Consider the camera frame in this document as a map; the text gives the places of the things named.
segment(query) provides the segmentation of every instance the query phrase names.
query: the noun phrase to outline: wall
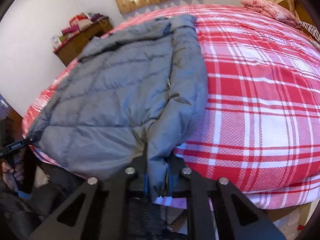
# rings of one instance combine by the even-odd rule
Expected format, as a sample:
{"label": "wall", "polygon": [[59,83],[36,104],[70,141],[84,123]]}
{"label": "wall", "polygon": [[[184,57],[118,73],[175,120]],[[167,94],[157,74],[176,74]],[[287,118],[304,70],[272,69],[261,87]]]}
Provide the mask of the wall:
{"label": "wall", "polygon": [[0,22],[0,93],[19,114],[65,68],[50,38],[79,10],[76,0],[15,0]]}
{"label": "wall", "polygon": [[130,17],[187,4],[240,5],[240,0],[170,0],[120,14],[115,0],[15,0],[0,22],[0,93],[21,115],[52,83],[63,63],[52,53],[50,38],[82,11],[108,15],[115,26]]}

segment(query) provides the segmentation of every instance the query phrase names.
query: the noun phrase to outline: silver bolt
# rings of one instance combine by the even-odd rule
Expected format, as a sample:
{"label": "silver bolt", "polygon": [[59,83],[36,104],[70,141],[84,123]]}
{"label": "silver bolt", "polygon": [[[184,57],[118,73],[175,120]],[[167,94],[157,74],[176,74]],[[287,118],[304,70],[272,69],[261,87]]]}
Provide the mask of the silver bolt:
{"label": "silver bolt", "polygon": [[227,184],[229,183],[229,180],[228,180],[227,178],[225,178],[225,177],[221,177],[221,178],[219,179],[219,183],[220,183],[221,185],[227,185]]}
{"label": "silver bolt", "polygon": [[190,169],[190,168],[188,168],[188,167],[184,167],[184,168],[182,169],[182,173],[183,173],[184,175],[190,175],[191,172],[192,172],[192,169]]}
{"label": "silver bolt", "polygon": [[91,177],[87,181],[88,181],[88,184],[94,185],[94,184],[97,184],[98,179],[96,177]]}
{"label": "silver bolt", "polygon": [[129,168],[126,168],[125,169],[125,173],[128,174],[128,175],[132,175],[136,172],[136,169],[133,168],[133,167],[129,167]]}

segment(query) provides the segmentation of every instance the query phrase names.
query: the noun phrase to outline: triangular cutout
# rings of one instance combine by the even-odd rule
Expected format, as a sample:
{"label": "triangular cutout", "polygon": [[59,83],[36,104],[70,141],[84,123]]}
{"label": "triangular cutout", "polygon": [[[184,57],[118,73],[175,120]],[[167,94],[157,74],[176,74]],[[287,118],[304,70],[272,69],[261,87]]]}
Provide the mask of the triangular cutout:
{"label": "triangular cutout", "polygon": [[57,221],[69,227],[74,227],[84,200],[85,194],[81,193],[75,201],[58,216]]}
{"label": "triangular cutout", "polygon": [[247,207],[236,194],[232,194],[231,199],[241,226],[244,227],[258,221],[257,215],[253,213],[253,211]]}

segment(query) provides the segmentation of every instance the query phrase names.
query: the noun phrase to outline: checkered bedding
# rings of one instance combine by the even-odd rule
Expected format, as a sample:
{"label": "checkered bedding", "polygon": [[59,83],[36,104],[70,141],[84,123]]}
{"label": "checkered bedding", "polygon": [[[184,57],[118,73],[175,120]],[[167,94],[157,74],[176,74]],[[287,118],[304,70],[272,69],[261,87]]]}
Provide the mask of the checkered bedding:
{"label": "checkered bedding", "polygon": [[[132,18],[113,30],[159,16],[198,17],[209,97],[195,133],[175,149],[210,179],[229,178],[259,208],[276,209],[320,197],[320,54],[305,35],[245,8],[174,7]],[[76,65],[70,63],[28,109],[24,134]],[[58,165],[33,147],[38,158]],[[184,199],[156,203],[184,208]]]}

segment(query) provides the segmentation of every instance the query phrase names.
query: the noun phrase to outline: gray puffer jacket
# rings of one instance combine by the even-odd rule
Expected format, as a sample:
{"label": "gray puffer jacket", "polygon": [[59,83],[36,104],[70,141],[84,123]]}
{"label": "gray puffer jacket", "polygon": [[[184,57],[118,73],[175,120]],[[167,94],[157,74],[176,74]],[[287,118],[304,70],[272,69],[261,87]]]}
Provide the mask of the gray puffer jacket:
{"label": "gray puffer jacket", "polygon": [[196,17],[156,18],[94,38],[27,137],[66,170],[106,179],[147,144],[154,199],[167,157],[201,122],[207,73]]}

